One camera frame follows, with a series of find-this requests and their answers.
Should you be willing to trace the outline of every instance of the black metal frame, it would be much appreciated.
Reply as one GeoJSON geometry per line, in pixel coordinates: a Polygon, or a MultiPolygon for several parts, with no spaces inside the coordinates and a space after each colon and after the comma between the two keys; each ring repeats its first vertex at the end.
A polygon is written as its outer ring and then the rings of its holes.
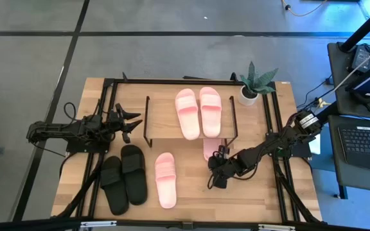
{"type": "MultiPolygon", "coordinates": [[[[201,80],[201,79],[191,79],[191,80],[148,80],[148,79],[134,79],[134,80],[130,80],[127,78],[126,74],[123,73],[123,78],[122,79],[104,79],[104,83],[103,83],[103,88],[102,88],[102,92],[101,92],[101,98],[100,98],[100,109],[101,110],[98,110],[98,113],[103,113],[103,104],[105,102],[105,97],[107,95],[107,89],[111,86],[112,84],[112,95],[111,95],[111,100],[109,102],[109,111],[113,110],[112,109],[112,106],[113,104],[115,104],[115,95],[116,95],[116,89],[118,87],[118,84],[119,83],[138,83],[138,84],[144,84],[144,83],[149,83],[149,84],[197,84],[197,85],[243,85],[242,82],[238,82],[236,81],[234,77],[234,73],[232,73],[231,75],[231,80],[227,80],[227,81],[222,81],[222,80],[201,80]]],[[[149,96],[146,97],[146,108],[148,107],[148,102],[149,102],[150,98],[149,96]]],[[[236,113],[235,113],[235,107],[234,107],[234,98],[233,96],[231,96],[229,98],[229,100],[231,101],[231,107],[232,107],[232,111],[233,111],[233,123],[234,123],[234,132],[236,134],[235,138],[238,136],[238,126],[236,126],[236,113]]],[[[278,99],[277,99],[277,96],[276,94],[273,94],[272,95],[272,100],[274,102],[274,108],[275,107],[278,107],[278,99]]],[[[268,97],[267,96],[263,96],[263,104],[264,104],[264,109],[265,109],[265,118],[266,118],[266,121],[267,121],[267,128],[268,128],[268,132],[269,133],[272,133],[273,132],[273,129],[272,129],[272,120],[271,120],[271,115],[270,115],[270,108],[269,108],[269,102],[268,102],[268,97]]],[[[146,138],[146,118],[147,118],[147,113],[148,113],[148,110],[146,109],[145,111],[145,127],[144,127],[144,138],[145,140],[147,141],[148,145],[151,144],[152,145],[152,140],[148,140],[146,138]]],[[[281,126],[281,115],[280,115],[280,111],[279,111],[279,107],[278,108],[275,108],[275,116],[277,118],[277,124],[278,124],[278,129],[281,129],[279,128],[279,125],[281,126]]],[[[85,171],[84,171],[84,178],[85,178],[85,175],[86,176],[89,176],[89,173],[91,172],[91,166],[92,166],[92,158],[93,158],[93,154],[91,155],[91,157],[89,156],[88,157],[88,162],[89,162],[89,159],[91,158],[91,164],[88,164],[86,165],[85,167],[85,171]]],[[[104,159],[104,155],[100,155],[98,161],[100,162],[103,162],[103,159],[104,159]]],[[[276,165],[277,161],[278,161],[278,157],[276,155],[273,155],[272,157],[272,161],[274,163],[274,166],[276,165]]],[[[286,175],[288,176],[288,179],[290,178],[289,181],[289,184],[291,186],[293,186],[293,180],[292,180],[292,173],[291,173],[291,170],[290,170],[290,167],[286,167],[285,166],[285,172],[286,172],[286,175]]],[[[286,214],[286,205],[285,205],[285,200],[284,200],[284,195],[283,195],[283,188],[282,188],[282,184],[281,182],[279,181],[278,177],[277,177],[277,172],[276,172],[276,169],[274,169],[274,174],[275,174],[275,179],[276,179],[276,185],[277,185],[277,195],[278,195],[278,200],[279,200],[279,208],[280,208],[280,211],[281,211],[281,218],[282,218],[282,222],[286,222],[288,221],[288,218],[287,218],[287,214],[286,214]]],[[[94,188],[92,190],[92,195],[91,195],[91,202],[89,204],[89,210],[88,210],[88,216],[93,218],[94,217],[94,210],[95,210],[95,205],[96,205],[96,197],[98,195],[98,190],[99,190],[99,180],[98,178],[96,179],[96,181],[94,182],[94,188]]],[[[76,213],[76,217],[78,216],[81,216],[82,215],[82,207],[84,205],[84,202],[81,201],[80,204],[78,205],[78,208],[77,208],[77,213],[76,213]]],[[[294,210],[294,214],[298,213],[297,211],[297,208],[295,207],[294,203],[292,203],[292,208],[294,210]]],[[[297,216],[294,215],[294,220],[295,221],[299,221],[299,218],[297,216]]],[[[150,221],[150,223],[147,223],[147,226],[153,226],[155,223],[161,223],[160,221],[150,221]]],[[[200,222],[186,222],[186,224],[184,224],[182,222],[182,226],[185,226],[185,227],[194,227],[194,225],[200,225],[202,223],[200,222]]]]}
{"type": "Polygon", "coordinates": [[[297,230],[297,231],[359,231],[366,230],[361,228],[341,227],[336,225],[326,225],[321,223],[305,223],[298,221],[287,221],[285,223],[232,223],[223,222],[221,226],[216,222],[198,222],[192,223],[187,221],[136,221],[131,220],[104,220],[93,219],[89,217],[81,218],[55,218],[55,219],[40,219],[31,221],[14,221],[0,223],[0,231],[16,231],[16,230],[69,230],[69,229],[85,229],[91,222],[101,222],[102,225],[109,226],[147,226],[147,227],[170,227],[170,228],[250,228],[251,230],[297,230]]]}
{"type": "Polygon", "coordinates": [[[338,184],[339,194],[336,194],[334,197],[339,199],[347,200],[348,199],[348,190],[346,190],[346,186],[338,184]]]}
{"type": "MultiPolygon", "coordinates": [[[[45,122],[52,123],[57,105],[59,102],[62,89],[67,77],[69,66],[71,65],[72,57],[75,51],[76,43],[79,37],[119,37],[119,36],[245,36],[245,37],[350,37],[353,33],[350,32],[260,32],[260,31],[81,31],[82,24],[87,13],[90,0],[84,0],[82,9],[76,23],[74,31],[0,31],[0,37],[72,37],[67,54],[64,60],[63,70],[60,73],[57,86],[55,87],[53,97],[48,107],[45,117],[45,122]]],[[[46,142],[39,142],[38,146],[45,147],[46,142]]],[[[13,207],[11,215],[13,221],[22,220],[25,212],[26,204],[35,181],[35,177],[42,158],[43,150],[34,148],[30,163],[27,169],[27,176],[22,183],[17,201],[13,207]]]]}
{"type": "MultiPolygon", "coordinates": [[[[152,148],[152,139],[148,139],[148,137],[146,136],[146,131],[148,129],[147,125],[148,125],[149,101],[150,101],[150,97],[147,96],[146,97],[146,101],[145,101],[144,139],[145,139],[146,143],[148,144],[148,146],[150,148],[152,148]]],[[[231,141],[229,143],[227,142],[227,139],[226,138],[224,139],[225,140],[225,146],[227,146],[227,147],[238,137],[238,125],[236,123],[236,113],[235,113],[234,96],[229,97],[229,101],[231,102],[231,112],[232,112],[232,120],[233,120],[233,126],[234,126],[234,137],[231,139],[231,141]]]]}

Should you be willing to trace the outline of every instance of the pink slide sandal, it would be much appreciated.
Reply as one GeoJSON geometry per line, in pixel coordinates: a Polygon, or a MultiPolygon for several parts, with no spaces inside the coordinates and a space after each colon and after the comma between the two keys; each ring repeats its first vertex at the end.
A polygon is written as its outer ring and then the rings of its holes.
{"type": "Polygon", "coordinates": [[[175,98],[179,124],[185,139],[192,141],[199,137],[198,105],[195,93],[191,89],[183,89],[175,98]]]}
{"type": "Polygon", "coordinates": [[[164,209],[170,209],[177,203],[175,160],[171,153],[162,153],[155,161],[155,181],[157,183],[159,203],[164,209]]]}
{"type": "Polygon", "coordinates": [[[202,128],[206,137],[218,137],[221,131],[221,97],[212,87],[203,87],[199,92],[202,128]]]}
{"type": "Polygon", "coordinates": [[[204,139],[204,158],[206,161],[210,157],[214,151],[218,151],[219,145],[222,144],[222,139],[213,138],[213,139],[204,139]]]}

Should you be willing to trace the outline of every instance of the table leg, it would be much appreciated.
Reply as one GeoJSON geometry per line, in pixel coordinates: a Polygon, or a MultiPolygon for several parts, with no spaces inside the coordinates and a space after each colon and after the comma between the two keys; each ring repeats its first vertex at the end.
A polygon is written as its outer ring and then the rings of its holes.
{"type": "Polygon", "coordinates": [[[321,124],[326,124],[328,122],[328,116],[329,115],[336,115],[339,116],[338,106],[337,102],[335,101],[331,105],[329,105],[327,108],[325,108],[322,112],[319,112],[319,114],[316,115],[319,122],[321,124]]]}
{"type": "Polygon", "coordinates": [[[338,186],[339,186],[339,195],[336,194],[335,197],[339,198],[339,199],[347,200],[348,199],[348,192],[346,190],[346,187],[342,186],[340,184],[338,184],[338,186]]]}

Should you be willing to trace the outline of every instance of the slipper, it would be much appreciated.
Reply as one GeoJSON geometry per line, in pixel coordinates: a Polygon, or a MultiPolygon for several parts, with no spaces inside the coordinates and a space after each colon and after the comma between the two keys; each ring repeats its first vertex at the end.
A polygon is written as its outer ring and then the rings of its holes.
{"type": "Polygon", "coordinates": [[[177,203],[175,160],[171,153],[162,153],[155,161],[155,181],[157,183],[159,203],[164,209],[170,209],[177,203]]]}
{"type": "Polygon", "coordinates": [[[195,93],[191,89],[183,89],[175,98],[179,124],[185,139],[192,141],[199,137],[198,105],[195,93]]]}
{"type": "Polygon", "coordinates": [[[199,92],[202,128],[206,137],[218,137],[221,131],[221,97],[212,87],[203,87],[199,92]]]}
{"type": "Polygon", "coordinates": [[[121,160],[129,202],[141,205],[148,197],[144,154],[137,146],[126,145],[121,149],[121,160]]]}
{"type": "Polygon", "coordinates": [[[219,145],[222,144],[222,139],[204,139],[204,158],[206,161],[212,157],[214,151],[218,151],[219,145]]]}
{"type": "Polygon", "coordinates": [[[127,191],[122,177],[121,161],[118,157],[109,157],[102,164],[101,188],[105,191],[113,215],[121,215],[128,210],[127,191]]]}

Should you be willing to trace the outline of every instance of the black slide sandal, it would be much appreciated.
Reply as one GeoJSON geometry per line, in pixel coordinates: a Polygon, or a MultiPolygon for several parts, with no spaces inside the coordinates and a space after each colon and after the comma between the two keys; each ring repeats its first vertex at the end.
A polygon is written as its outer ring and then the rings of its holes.
{"type": "Polygon", "coordinates": [[[121,149],[121,159],[129,202],[141,205],[148,198],[144,154],[137,146],[126,145],[121,149]]]}
{"type": "Polygon", "coordinates": [[[101,169],[101,188],[105,191],[113,215],[125,213],[129,206],[121,169],[121,161],[115,156],[106,159],[101,169]]]}

